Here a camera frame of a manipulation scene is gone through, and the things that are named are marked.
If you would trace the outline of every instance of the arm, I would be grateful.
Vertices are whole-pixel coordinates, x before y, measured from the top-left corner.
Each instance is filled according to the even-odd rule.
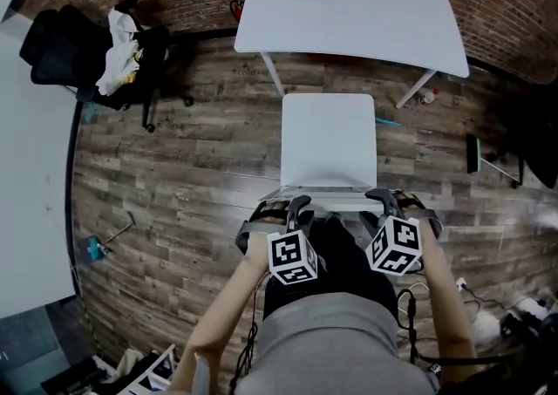
[[[248,298],[267,271],[268,264],[267,236],[251,234],[246,256],[192,331],[174,372],[169,391],[192,390],[196,368],[194,354],[197,353],[208,361],[211,374],[210,393],[217,393],[221,355],[238,324]]]
[[[420,221],[420,236],[439,355],[441,358],[476,358],[473,331],[465,305],[444,250],[438,245],[428,220]],[[442,384],[459,383],[477,371],[474,365],[442,367]]]

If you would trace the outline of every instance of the red object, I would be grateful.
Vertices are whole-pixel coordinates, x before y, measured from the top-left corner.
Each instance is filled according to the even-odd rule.
[[[230,13],[233,14],[237,23],[240,23],[242,17],[242,2],[238,2],[237,0],[233,0],[230,2]]]

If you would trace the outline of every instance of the wooden floor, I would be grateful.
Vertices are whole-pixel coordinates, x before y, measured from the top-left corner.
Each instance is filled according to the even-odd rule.
[[[155,106],[153,134],[141,129],[138,107],[99,108],[90,123],[82,120],[73,182],[76,236],[105,239],[127,224],[126,211],[136,220],[104,261],[78,261],[94,332],[114,361],[126,347],[181,348],[241,260],[233,242],[237,229],[278,186],[282,101],[264,63],[235,53],[232,43],[199,44],[193,60],[183,53],[168,74],[174,95]],[[287,92],[369,93],[378,117],[403,124],[377,125],[378,186],[416,192],[437,210],[454,275],[465,277],[477,295],[511,303],[517,294],[556,283],[558,193],[528,171],[517,190],[489,167],[466,173],[465,133],[480,137],[484,153],[495,149],[505,130],[488,108],[502,100],[512,105],[515,85],[478,70],[461,82],[435,78],[432,86],[441,93],[434,104],[413,100],[398,111],[394,102],[421,71],[286,54],[276,56],[276,67]],[[186,108],[181,93],[192,95],[195,105]],[[515,172],[515,164],[504,166]],[[401,278],[397,287],[421,278]],[[420,286],[413,291],[418,335],[431,337],[427,293]],[[258,314],[261,307],[260,298]],[[467,307],[474,316],[475,305]],[[250,316],[251,304],[223,359],[223,387]],[[407,345],[402,339],[402,356]]]

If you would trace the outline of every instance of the wire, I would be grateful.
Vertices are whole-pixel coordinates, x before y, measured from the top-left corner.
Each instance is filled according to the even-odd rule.
[[[484,302],[484,303],[495,303],[496,305],[498,305],[499,307],[501,307],[504,311],[507,310],[507,308],[504,306],[504,304],[502,302],[498,302],[496,299],[483,299],[482,297],[478,297],[476,294],[473,293],[472,289],[469,289],[467,287],[464,288],[464,290],[469,293],[471,296],[473,296],[475,299]]]
[[[509,310],[513,310],[515,307],[517,307],[520,303],[522,303],[523,301],[526,301],[528,299],[533,299],[536,302],[536,299],[532,296],[525,296],[523,297],[519,302],[514,303],[511,307],[506,307],[504,306],[504,304],[502,302],[498,302],[496,299],[483,299],[482,297],[478,297],[476,294],[473,293],[473,291],[467,287],[464,288],[465,291],[467,291],[471,296],[473,296],[475,299],[477,299],[477,301],[481,301],[484,303],[495,303],[496,305],[498,305],[500,308],[502,308],[504,311],[509,311]]]
[[[414,283],[413,285],[411,285],[411,286],[408,288],[408,290],[411,290],[411,289],[415,288],[417,285],[422,285],[423,287],[426,288],[426,291],[430,291],[430,289],[429,289],[426,285],[424,285],[422,282],[416,282],[416,283]]]
[[[417,349],[416,343],[417,343],[417,332],[414,329],[414,317],[416,314],[416,309],[417,309],[417,299],[415,299],[415,296],[412,294],[412,292],[408,289],[402,289],[397,297],[397,300],[399,302],[399,299],[401,298],[401,296],[403,294],[409,294],[410,299],[409,299],[409,307],[407,309],[407,312],[409,313],[409,327],[404,327],[403,325],[401,325],[398,321],[399,327],[403,328],[404,330],[408,330],[409,331],[409,342],[411,343],[411,364],[415,364],[415,359],[416,358],[420,358],[423,361],[426,361],[427,363],[430,364],[440,364],[440,365],[472,365],[472,364],[495,364],[495,363],[502,363],[504,361],[507,361],[510,358],[515,357],[515,354],[509,354],[509,355],[502,355],[502,356],[497,356],[497,357],[486,357],[486,358],[431,358],[431,357],[426,357],[424,355],[421,355],[419,353],[419,350]]]
[[[470,300],[470,301],[464,301],[463,303],[464,303],[465,305],[467,305],[468,303],[476,303],[476,304],[477,304],[477,310],[475,311],[475,313],[474,313],[474,318],[473,318],[473,320],[471,321],[471,323],[474,323],[474,322],[477,320],[477,316],[478,316],[479,313],[480,313],[480,302],[479,302],[478,300],[472,299],[472,300]]]
[[[241,354],[238,357],[238,360],[236,361],[235,375],[233,376],[233,379],[230,380],[230,384],[229,384],[229,387],[230,387],[229,394],[230,395],[235,393],[236,382],[238,381],[238,378],[240,376],[242,376],[242,374],[243,374],[243,376],[248,375],[248,372],[252,368],[252,359],[254,358],[255,336],[258,334],[258,325],[257,325],[257,323],[255,323],[255,303],[256,303],[256,299],[257,299],[258,290],[262,286],[262,283],[263,283],[264,279],[266,277],[268,277],[269,275],[270,275],[270,273],[265,274],[260,279],[260,282],[257,284],[257,286],[255,287],[255,290],[254,290],[254,303],[253,303],[253,306],[252,306],[252,326],[250,327],[250,330],[248,331],[248,338],[247,338],[247,341],[246,341],[246,346],[244,347],[244,349],[242,350]]]
[[[79,282],[78,271],[76,270],[76,267],[70,263],[70,269],[71,272],[73,273],[74,278],[76,279],[76,284],[78,285],[79,293],[83,294],[83,290],[81,289],[81,283]]]
[[[412,294],[412,293],[411,293],[411,289],[414,288],[414,287],[416,287],[417,285],[422,285],[423,287],[426,288],[427,291],[430,291],[430,290],[428,289],[428,287],[427,287],[426,285],[424,285],[422,282],[416,282],[416,283],[414,283],[413,285],[411,285],[409,288],[407,288],[407,289],[409,290],[409,294]],[[399,298],[404,294],[404,293],[403,293],[403,294],[402,294],[402,293],[403,293],[403,291],[402,291],[401,293],[399,293],[400,296],[398,296],[398,304],[399,304]],[[399,307],[399,306],[398,306],[398,310],[401,311],[402,313],[405,313],[406,316],[409,316],[409,314],[408,314],[405,310],[403,310],[401,307]],[[399,325],[399,327],[400,327],[401,330],[408,330],[408,328],[409,328],[409,327],[405,327],[404,325],[401,325],[401,323],[399,323],[399,320],[398,320],[398,325]]]

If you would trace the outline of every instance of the black office chair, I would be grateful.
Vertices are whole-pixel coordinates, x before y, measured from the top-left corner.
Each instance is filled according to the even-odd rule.
[[[521,98],[505,100],[491,111],[500,116],[507,129],[507,140],[497,153],[487,155],[494,162],[508,153],[519,159],[519,185],[526,162],[542,184],[554,188],[558,180],[558,79],[550,85],[532,85]]]
[[[122,85],[111,96],[99,94],[95,83],[105,72],[105,55],[112,47],[111,33],[71,5],[58,12],[43,10],[33,22],[19,52],[32,66],[31,81],[39,85],[75,86],[78,100],[115,110],[143,104],[141,126],[152,133],[155,126],[147,123],[149,107],[165,70],[169,33],[165,27],[144,30],[130,11],[137,2],[125,0],[115,6],[136,23],[139,32],[134,37],[144,50],[134,82]]]

